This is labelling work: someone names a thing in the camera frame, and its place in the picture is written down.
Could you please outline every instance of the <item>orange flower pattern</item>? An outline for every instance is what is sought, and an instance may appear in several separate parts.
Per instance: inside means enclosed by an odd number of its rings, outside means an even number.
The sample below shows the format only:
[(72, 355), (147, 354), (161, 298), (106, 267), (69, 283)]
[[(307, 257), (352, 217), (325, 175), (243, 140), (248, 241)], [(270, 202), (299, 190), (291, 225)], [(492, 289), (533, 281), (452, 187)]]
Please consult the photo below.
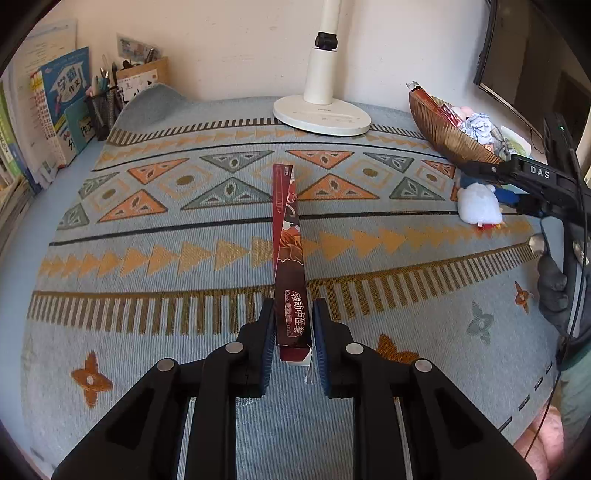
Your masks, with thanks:
[(527, 290), (523, 290), (521, 286), (515, 282), (515, 288), (517, 289), (517, 296), (515, 297), (515, 304), (521, 305), (527, 314), (530, 313), (530, 306), (527, 304), (527, 301), (530, 298), (530, 292)]
[(399, 352), (392, 339), (384, 333), (379, 336), (378, 347), (375, 351), (377, 351), (377, 353), (383, 356), (386, 360), (392, 360), (402, 364), (411, 364), (415, 360), (419, 359), (418, 353), (411, 352), (409, 350)]
[(99, 364), (94, 351), (86, 357), (84, 368), (74, 370), (70, 375), (74, 382), (81, 386), (88, 408), (95, 407), (99, 392), (108, 392), (113, 389), (111, 380), (99, 373)]

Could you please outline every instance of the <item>metal screw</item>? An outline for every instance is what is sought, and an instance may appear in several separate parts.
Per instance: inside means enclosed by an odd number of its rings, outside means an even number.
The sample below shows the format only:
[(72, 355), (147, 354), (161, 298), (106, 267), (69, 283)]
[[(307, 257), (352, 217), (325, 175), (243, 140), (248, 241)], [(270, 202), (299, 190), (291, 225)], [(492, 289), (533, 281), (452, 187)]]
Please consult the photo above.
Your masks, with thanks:
[(347, 347), (345, 347), (345, 349), (351, 355), (359, 355), (360, 353), (363, 353), (363, 345), (360, 345), (358, 343), (350, 343), (347, 345)]
[(420, 360), (417, 360), (414, 363), (414, 368), (426, 374), (431, 371), (431, 369), (433, 368), (433, 364), (429, 360), (421, 358)]
[[(589, 251), (589, 247), (591, 247), (591, 243), (589, 242), (589, 239), (587, 238), (587, 251)], [(575, 240), (573, 242), (573, 251), (574, 251), (574, 256), (577, 257), (577, 260), (579, 261), (579, 265), (581, 265), (581, 267), (583, 266), (583, 242), (581, 240)], [(586, 261), (585, 261), (585, 267), (589, 265), (589, 256), (587, 256)]]
[(528, 244), (530, 245), (530, 250), (534, 255), (542, 255), (546, 252), (546, 240), (543, 233), (532, 235), (528, 240)]
[(172, 370), (174, 367), (174, 360), (172, 358), (163, 358), (160, 362), (156, 364), (156, 368), (161, 372), (168, 372)]
[(226, 345), (226, 352), (228, 353), (240, 353), (242, 352), (244, 345), (240, 342), (230, 342)]

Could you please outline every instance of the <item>gray glove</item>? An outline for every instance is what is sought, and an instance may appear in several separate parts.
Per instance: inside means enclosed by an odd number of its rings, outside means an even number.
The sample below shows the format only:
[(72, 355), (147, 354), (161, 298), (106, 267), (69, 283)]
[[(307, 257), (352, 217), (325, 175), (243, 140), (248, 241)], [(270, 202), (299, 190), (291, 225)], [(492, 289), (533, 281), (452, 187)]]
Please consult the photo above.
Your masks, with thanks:
[(540, 293), (540, 312), (561, 335), (568, 336), (566, 331), (570, 319), (568, 295), (564, 292), (567, 278), (556, 262), (549, 255), (543, 255), (538, 262), (538, 292)]

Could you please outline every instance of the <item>gray triangle pattern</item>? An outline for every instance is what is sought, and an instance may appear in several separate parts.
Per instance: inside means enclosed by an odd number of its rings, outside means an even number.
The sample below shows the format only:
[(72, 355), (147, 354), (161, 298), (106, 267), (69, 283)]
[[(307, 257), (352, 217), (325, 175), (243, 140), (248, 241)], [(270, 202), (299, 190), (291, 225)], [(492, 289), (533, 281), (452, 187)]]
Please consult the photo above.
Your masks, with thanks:
[(266, 203), (271, 196), (248, 183), (238, 179), (227, 179), (211, 190), (201, 194), (181, 210), (219, 207), (227, 205), (247, 205), (249, 203)]
[(86, 179), (82, 184), (82, 188), (78, 190), (78, 195), (80, 198), (84, 200), (88, 195), (94, 192), (98, 187), (107, 183), (110, 179), (118, 175), (119, 172), (109, 173), (108, 175), (103, 175), (102, 177), (95, 177), (93, 179)]
[(88, 215), (82, 208), (80, 203), (77, 203), (64, 214), (60, 220), (60, 224), (57, 226), (58, 230), (69, 230), (71, 228), (77, 228), (79, 226), (88, 225)]
[(218, 155), (204, 155), (201, 158), (209, 163), (214, 164), (216, 167), (223, 168), (224, 170), (234, 173), (244, 167), (256, 162), (267, 155), (271, 155), (273, 150), (261, 150), (257, 152), (235, 152), (235, 153), (222, 153)]
[(373, 158), (388, 167), (392, 167), (394, 170), (399, 171), (400, 173), (404, 173), (408, 170), (411, 163), (413, 163), (414, 158), (412, 157), (400, 157), (399, 155), (386, 155), (383, 153), (369, 153), (363, 152), (364, 155), (367, 155), (369, 158)]
[(402, 179), (390, 194), (390, 198), (393, 200), (443, 200), (437, 193), (408, 177)]

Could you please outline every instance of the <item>crumpled paper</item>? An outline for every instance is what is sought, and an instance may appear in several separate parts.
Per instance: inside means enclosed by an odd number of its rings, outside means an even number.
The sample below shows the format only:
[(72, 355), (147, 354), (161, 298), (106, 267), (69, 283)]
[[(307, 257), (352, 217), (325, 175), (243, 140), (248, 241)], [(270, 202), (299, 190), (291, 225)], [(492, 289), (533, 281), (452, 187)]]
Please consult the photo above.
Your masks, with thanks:
[(484, 113), (474, 113), (460, 125), (460, 130), (476, 140), (480, 145), (494, 143), (494, 138), (491, 135), (492, 128), (490, 117)]

